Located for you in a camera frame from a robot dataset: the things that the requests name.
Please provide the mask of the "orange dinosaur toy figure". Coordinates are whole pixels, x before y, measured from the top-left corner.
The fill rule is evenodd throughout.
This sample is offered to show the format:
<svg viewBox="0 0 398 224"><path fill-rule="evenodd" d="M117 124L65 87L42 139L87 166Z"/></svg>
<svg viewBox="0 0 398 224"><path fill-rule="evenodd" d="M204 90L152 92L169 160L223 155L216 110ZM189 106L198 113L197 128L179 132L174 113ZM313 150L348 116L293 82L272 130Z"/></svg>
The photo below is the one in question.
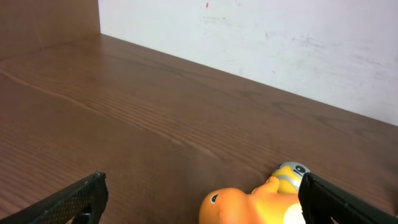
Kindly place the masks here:
<svg viewBox="0 0 398 224"><path fill-rule="evenodd" d="M276 177L250 194L236 188L218 189L202 201L198 222L201 224L301 224L305 223L297 194L280 194Z"/></svg>

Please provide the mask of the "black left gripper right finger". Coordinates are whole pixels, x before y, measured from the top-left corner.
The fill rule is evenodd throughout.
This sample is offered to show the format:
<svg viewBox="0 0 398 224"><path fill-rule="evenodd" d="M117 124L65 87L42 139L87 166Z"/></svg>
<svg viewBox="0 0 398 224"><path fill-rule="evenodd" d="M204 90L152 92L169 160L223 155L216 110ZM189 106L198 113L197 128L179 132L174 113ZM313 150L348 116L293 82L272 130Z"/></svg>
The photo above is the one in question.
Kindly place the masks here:
<svg viewBox="0 0 398 224"><path fill-rule="evenodd" d="M397 217L311 172L303 176L298 199L306 224L397 224Z"/></svg>

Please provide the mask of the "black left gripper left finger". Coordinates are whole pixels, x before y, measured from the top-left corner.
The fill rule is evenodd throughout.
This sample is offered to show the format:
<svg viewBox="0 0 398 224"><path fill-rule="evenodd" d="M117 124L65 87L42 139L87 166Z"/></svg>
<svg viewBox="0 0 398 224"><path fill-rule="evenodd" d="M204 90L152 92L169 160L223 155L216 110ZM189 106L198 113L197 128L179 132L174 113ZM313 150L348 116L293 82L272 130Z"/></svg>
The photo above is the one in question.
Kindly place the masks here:
<svg viewBox="0 0 398 224"><path fill-rule="evenodd" d="M99 223L108 198L106 174L95 172L1 219L1 224Z"/></svg>

